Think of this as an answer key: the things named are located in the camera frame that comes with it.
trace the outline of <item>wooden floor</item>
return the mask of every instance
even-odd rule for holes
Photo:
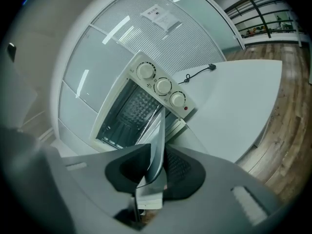
[[[280,90],[265,138],[238,165],[287,202],[302,190],[312,170],[309,50],[297,44],[261,44],[230,53],[226,58],[283,61]]]

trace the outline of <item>power cord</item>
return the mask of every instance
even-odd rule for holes
[[[216,69],[216,66],[215,66],[214,64],[209,64],[209,66],[208,66],[207,68],[204,68],[204,69],[198,71],[198,72],[197,72],[195,75],[193,75],[193,76],[190,76],[190,74],[187,74],[187,75],[186,75],[186,79],[185,79],[184,81],[178,83],[178,84],[189,83],[189,81],[190,81],[191,78],[193,78],[194,76],[197,76],[199,73],[201,73],[201,72],[203,72],[203,71],[205,71],[205,70],[207,70],[207,69],[210,69],[211,71],[213,71],[213,70]]]

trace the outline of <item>toaster oven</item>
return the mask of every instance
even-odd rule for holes
[[[100,152],[136,145],[148,139],[165,108],[165,140],[184,126],[195,105],[185,91],[151,58],[138,52],[106,97],[93,125],[91,145]]]

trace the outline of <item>white knob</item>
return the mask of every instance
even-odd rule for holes
[[[171,90],[171,83],[167,79],[160,79],[157,81],[156,88],[159,94],[166,95]]]
[[[176,93],[171,97],[171,103],[175,107],[182,107],[184,105],[184,96],[181,93]]]
[[[144,63],[139,66],[138,73],[143,79],[149,79],[154,74],[154,68],[148,63]]]

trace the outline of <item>white table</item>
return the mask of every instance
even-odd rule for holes
[[[173,143],[185,146],[185,136],[193,132],[196,138],[193,143],[190,139],[189,146],[198,146],[196,141],[200,141],[207,153],[236,162],[254,144],[272,113],[282,62],[237,60],[215,65],[214,71],[204,71],[181,84],[198,111],[187,120],[189,129]],[[192,76],[205,67],[180,71],[173,79],[182,82],[186,74]]]

